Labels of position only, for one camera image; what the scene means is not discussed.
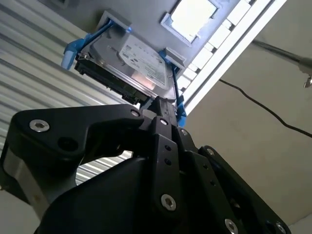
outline metal screw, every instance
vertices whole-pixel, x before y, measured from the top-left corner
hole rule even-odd
[[[168,211],[175,211],[176,210],[176,201],[173,199],[172,196],[168,194],[163,194],[160,198],[161,204],[164,208]]]
[[[212,149],[207,149],[207,152],[210,154],[210,155],[214,155],[215,153],[213,152]]]
[[[168,123],[167,123],[167,121],[166,120],[164,120],[164,119],[160,119],[160,122],[162,123],[162,124],[164,124],[164,125],[167,125]]]
[[[42,119],[34,119],[30,121],[29,127],[38,133],[46,132],[50,129],[50,125]]]
[[[226,228],[230,231],[231,234],[238,234],[238,228],[232,220],[226,218],[224,220],[224,223]]]
[[[286,230],[284,229],[284,227],[279,223],[277,222],[276,223],[278,229],[283,233],[283,234],[286,234]]]
[[[183,135],[187,136],[187,132],[184,129],[181,129]]]
[[[135,110],[131,110],[131,114],[134,115],[135,117],[140,116],[140,113],[138,111],[135,111]]]

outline hard drive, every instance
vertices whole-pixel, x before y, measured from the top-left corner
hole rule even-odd
[[[171,66],[157,51],[119,25],[87,44],[77,60],[78,64],[84,60],[95,63],[98,70],[104,69],[147,97],[160,96],[172,102],[176,99]],[[105,84],[108,76],[98,76],[97,80]]]

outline ceiling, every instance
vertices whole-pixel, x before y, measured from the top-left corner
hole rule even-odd
[[[312,58],[312,1],[288,0],[257,39]],[[312,133],[312,90],[293,64],[250,45],[222,79]],[[312,212],[311,139],[287,129],[237,90],[218,82],[190,113],[186,129],[210,145],[287,223]]]

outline corrugated metal wall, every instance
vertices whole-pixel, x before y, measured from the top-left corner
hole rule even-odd
[[[0,150],[11,117],[27,109],[124,103],[120,97],[61,63],[67,43],[85,32],[36,0],[0,2]],[[83,182],[130,157],[100,159],[78,170]]]

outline bolt hole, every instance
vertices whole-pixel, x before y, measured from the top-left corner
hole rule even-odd
[[[229,228],[230,228],[231,230],[234,230],[234,229],[235,229],[235,227],[234,227],[234,225],[233,225],[232,223],[229,223]]]
[[[167,158],[165,158],[165,163],[168,165],[168,166],[171,166],[171,161],[169,160],[169,159],[167,159]]]
[[[45,127],[43,123],[35,123],[35,126],[37,128],[44,128]]]
[[[58,139],[58,146],[64,151],[75,151],[78,149],[78,143],[71,137],[60,137]]]
[[[167,204],[168,206],[170,206],[171,208],[172,208],[173,205],[174,205],[170,198],[166,198],[166,199],[165,199],[165,202],[166,202],[166,204]]]
[[[268,228],[268,230],[270,231],[271,234],[276,234],[275,227],[274,227],[274,225],[272,223],[267,221],[265,225],[267,226],[267,228]]]
[[[169,145],[165,145],[165,149],[171,151],[171,147]]]

